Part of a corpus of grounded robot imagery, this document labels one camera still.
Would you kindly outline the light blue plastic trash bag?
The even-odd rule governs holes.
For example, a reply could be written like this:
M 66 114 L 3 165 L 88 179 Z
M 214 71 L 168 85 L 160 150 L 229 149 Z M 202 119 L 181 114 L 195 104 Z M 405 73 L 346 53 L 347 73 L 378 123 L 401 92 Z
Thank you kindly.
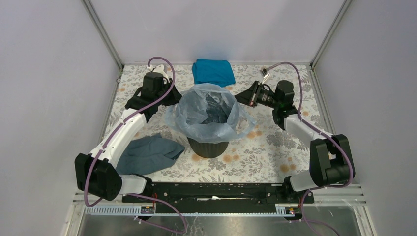
M 247 135 L 256 122 L 225 88 L 204 83 L 183 92 L 165 113 L 167 125 L 200 143 L 220 143 Z

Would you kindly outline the black plastic trash bin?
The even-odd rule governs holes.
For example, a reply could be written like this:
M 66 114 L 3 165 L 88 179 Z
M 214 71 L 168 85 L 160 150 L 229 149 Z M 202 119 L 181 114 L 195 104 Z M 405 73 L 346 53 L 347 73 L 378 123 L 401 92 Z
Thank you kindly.
M 211 123 L 223 124 L 227 122 L 231 108 L 229 108 L 219 93 L 205 95 L 208 107 L 206 109 L 207 118 L 201 122 L 201 125 L 207 126 Z M 202 158 L 216 158 L 220 156 L 227 148 L 229 142 L 220 143 L 200 143 L 194 139 L 188 138 L 191 149 Z

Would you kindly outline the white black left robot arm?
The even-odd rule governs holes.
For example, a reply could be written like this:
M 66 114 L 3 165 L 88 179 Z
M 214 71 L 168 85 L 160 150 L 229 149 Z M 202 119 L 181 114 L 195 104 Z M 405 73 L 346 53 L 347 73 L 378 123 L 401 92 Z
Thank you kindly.
M 158 107 L 174 105 L 180 98 L 174 79 L 165 72 L 145 74 L 143 85 L 127 101 L 118 124 L 89 154 L 79 153 L 75 158 L 77 187 L 84 192 L 88 206 L 88 194 L 107 201 L 131 193 L 140 202 L 151 199 L 153 190 L 147 185 L 150 179 L 137 174 L 119 174 L 116 167 L 133 136 L 158 111 Z

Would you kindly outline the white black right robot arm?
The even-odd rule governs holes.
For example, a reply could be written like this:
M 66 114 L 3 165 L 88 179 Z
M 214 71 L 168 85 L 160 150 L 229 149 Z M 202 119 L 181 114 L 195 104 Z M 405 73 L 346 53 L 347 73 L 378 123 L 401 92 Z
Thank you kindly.
M 250 107 L 261 104 L 272 108 L 274 123 L 309 148 L 309 169 L 284 182 L 282 196 L 290 203 L 299 199 L 304 190 L 343 187 L 355 176 L 347 137 L 325 132 L 303 119 L 294 106 L 294 96 L 294 85 L 285 80 L 278 82 L 275 90 L 255 81 L 249 89 L 235 96 L 239 103 Z

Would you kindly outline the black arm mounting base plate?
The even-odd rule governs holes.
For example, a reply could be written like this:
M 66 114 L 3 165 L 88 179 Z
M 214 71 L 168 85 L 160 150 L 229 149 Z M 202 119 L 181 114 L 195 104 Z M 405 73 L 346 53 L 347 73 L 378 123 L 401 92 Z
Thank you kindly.
M 179 212 L 185 211 L 237 211 L 260 209 L 265 211 L 277 204 L 298 207 L 301 202 L 314 202 L 310 193 L 295 192 L 288 184 L 271 183 L 190 183 L 154 182 L 144 191 L 145 198 L 124 196 L 123 203 L 149 203 L 167 206 L 170 203 Z

